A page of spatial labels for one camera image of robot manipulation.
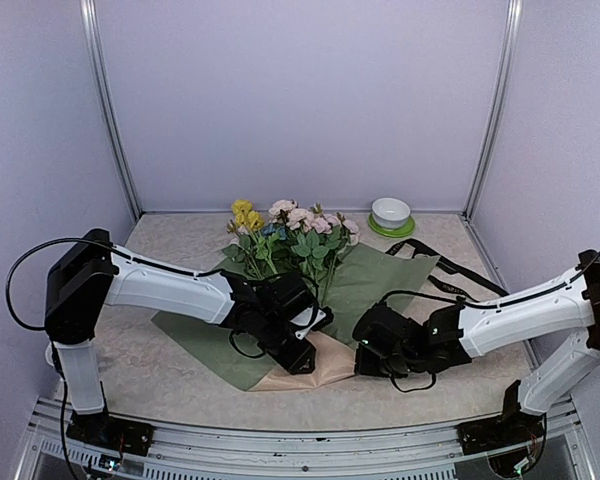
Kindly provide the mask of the yellow fake flower stem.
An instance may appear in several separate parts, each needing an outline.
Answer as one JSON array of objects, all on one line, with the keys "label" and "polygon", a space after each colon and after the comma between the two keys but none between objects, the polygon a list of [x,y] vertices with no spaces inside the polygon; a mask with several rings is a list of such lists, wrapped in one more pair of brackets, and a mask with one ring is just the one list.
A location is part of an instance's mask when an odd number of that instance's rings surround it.
[{"label": "yellow fake flower stem", "polygon": [[267,222],[250,201],[235,200],[231,211],[233,218],[228,222],[226,231],[233,235],[234,239],[222,250],[223,254],[232,262],[240,264],[246,275],[251,278],[262,280],[283,273],[286,239],[264,237],[260,233],[260,230],[271,222]]}]

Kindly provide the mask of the green pink wrapping paper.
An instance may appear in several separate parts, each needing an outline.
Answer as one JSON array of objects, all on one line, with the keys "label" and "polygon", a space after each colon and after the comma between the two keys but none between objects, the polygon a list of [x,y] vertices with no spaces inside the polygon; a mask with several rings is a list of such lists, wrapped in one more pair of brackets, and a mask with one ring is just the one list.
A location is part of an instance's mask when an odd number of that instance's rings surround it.
[{"label": "green pink wrapping paper", "polygon": [[157,313],[152,322],[189,355],[241,391],[312,390],[354,376],[356,343],[352,332],[357,321],[391,290],[420,290],[436,261],[427,256],[403,259],[362,243],[347,252],[326,296],[334,321],[308,336],[316,348],[316,366],[310,374],[291,375],[268,356],[245,357],[230,345],[228,329],[167,312]]}]

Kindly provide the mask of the blue fake flower stem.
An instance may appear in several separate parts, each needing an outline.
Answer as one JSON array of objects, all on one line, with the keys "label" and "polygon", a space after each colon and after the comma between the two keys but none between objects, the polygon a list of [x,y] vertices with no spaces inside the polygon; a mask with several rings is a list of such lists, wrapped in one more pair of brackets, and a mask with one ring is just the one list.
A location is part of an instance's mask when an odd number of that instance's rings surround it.
[{"label": "blue fake flower stem", "polygon": [[286,227],[283,224],[270,223],[265,225],[260,233],[264,237],[275,236],[279,240],[285,240],[287,238]]}]

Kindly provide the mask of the pink rose stem bunch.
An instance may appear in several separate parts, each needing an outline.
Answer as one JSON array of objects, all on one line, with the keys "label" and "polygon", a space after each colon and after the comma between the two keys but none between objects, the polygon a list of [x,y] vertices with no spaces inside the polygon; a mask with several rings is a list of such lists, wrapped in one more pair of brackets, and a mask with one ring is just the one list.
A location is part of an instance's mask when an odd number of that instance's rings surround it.
[{"label": "pink rose stem bunch", "polygon": [[320,304],[325,305],[341,257],[359,241],[358,225],[340,212],[329,213],[319,203],[309,209],[303,231],[310,254],[308,268],[321,285]]}]

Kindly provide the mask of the black printed ribbon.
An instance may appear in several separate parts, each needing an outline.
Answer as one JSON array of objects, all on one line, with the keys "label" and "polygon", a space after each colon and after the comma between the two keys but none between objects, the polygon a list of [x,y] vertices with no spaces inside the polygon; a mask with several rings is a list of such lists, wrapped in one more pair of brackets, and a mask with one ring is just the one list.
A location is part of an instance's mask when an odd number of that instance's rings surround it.
[{"label": "black printed ribbon", "polygon": [[[507,291],[501,286],[495,284],[491,280],[481,276],[477,272],[464,267],[460,264],[457,264],[445,256],[440,255],[436,250],[426,245],[425,243],[416,240],[416,239],[405,239],[393,244],[387,250],[384,251],[385,254],[390,256],[396,256],[403,247],[409,246],[412,248],[412,258],[415,258],[419,255],[429,256],[429,257],[437,257],[436,267],[446,273],[447,275],[460,275],[467,280],[471,281],[473,284],[478,285],[490,292],[498,295],[499,297],[507,296]],[[466,299],[470,299],[472,301],[476,301],[476,298],[471,296],[467,291],[452,285],[448,282],[440,280],[433,275],[429,275],[427,277],[428,281],[434,285],[439,291],[462,296]]]}]

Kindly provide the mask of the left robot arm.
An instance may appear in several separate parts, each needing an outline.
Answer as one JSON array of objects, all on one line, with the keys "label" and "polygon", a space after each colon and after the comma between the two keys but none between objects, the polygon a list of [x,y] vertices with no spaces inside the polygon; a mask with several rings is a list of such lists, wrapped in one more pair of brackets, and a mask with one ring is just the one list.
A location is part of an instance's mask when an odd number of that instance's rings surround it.
[{"label": "left robot arm", "polygon": [[20,256],[7,273],[10,285],[29,257],[52,246],[69,250],[49,270],[44,323],[51,352],[81,415],[82,430],[101,445],[120,434],[117,418],[106,412],[93,340],[104,306],[129,306],[173,313],[247,334],[261,355],[291,375],[315,369],[316,349],[307,335],[332,320],[321,309],[317,284],[300,273],[261,280],[218,268],[200,272],[147,258],[111,242],[95,228],[81,238],[54,239]]}]

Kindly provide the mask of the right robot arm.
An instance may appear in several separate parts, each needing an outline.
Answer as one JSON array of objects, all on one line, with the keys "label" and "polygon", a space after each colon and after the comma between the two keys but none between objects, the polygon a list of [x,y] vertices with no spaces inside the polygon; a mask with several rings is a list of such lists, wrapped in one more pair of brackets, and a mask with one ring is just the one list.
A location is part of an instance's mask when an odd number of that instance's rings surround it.
[{"label": "right robot arm", "polygon": [[515,442],[531,418],[600,365],[600,250],[578,258],[558,277],[515,294],[478,303],[446,298],[424,323],[391,308],[388,292],[354,327],[356,374],[391,381],[410,373],[436,376],[507,345],[567,330],[546,361],[506,390],[491,433],[500,443]]}]

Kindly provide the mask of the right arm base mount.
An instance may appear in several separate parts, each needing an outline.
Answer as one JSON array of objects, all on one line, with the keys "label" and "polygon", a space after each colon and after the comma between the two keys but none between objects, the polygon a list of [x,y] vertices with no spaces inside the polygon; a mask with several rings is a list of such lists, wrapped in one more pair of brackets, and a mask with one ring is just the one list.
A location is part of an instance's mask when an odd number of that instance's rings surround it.
[{"label": "right arm base mount", "polygon": [[464,422],[456,430],[464,455],[525,443],[546,433],[543,415],[522,412]]}]

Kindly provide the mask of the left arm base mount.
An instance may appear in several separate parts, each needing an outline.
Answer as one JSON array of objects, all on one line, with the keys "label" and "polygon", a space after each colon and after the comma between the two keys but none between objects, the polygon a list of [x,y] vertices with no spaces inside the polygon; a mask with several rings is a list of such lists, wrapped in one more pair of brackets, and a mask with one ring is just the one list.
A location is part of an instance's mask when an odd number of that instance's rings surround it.
[{"label": "left arm base mount", "polygon": [[152,444],[154,427],[148,423],[114,417],[101,412],[93,415],[73,414],[66,430],[71,440],[146,457]]}]

